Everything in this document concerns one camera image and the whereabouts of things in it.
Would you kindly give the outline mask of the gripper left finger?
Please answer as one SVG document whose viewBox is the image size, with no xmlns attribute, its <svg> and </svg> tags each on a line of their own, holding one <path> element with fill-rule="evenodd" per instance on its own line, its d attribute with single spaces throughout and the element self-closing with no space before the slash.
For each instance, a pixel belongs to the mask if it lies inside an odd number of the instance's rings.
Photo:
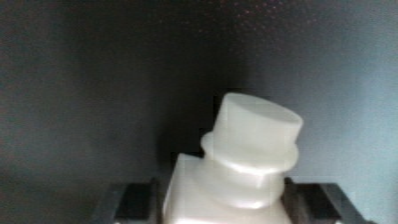
<svg viewBox="0 0 398 224">
<path fill-rule="evenodd" d="M 161 224 L 157 181 L 108 186 L 90 224 Z"/>
</svg>

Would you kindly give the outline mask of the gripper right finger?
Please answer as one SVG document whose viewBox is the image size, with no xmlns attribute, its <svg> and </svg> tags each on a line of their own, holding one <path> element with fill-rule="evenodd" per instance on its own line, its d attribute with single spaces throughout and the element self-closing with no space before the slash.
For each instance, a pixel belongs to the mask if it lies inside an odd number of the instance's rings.
<svg viewBox="0 0 398 224">
<path fill-rule="evenodd" d="M 292 224 L 371 224 L 335 183 L 284 179 L 282 205 Z"/>
</svg>

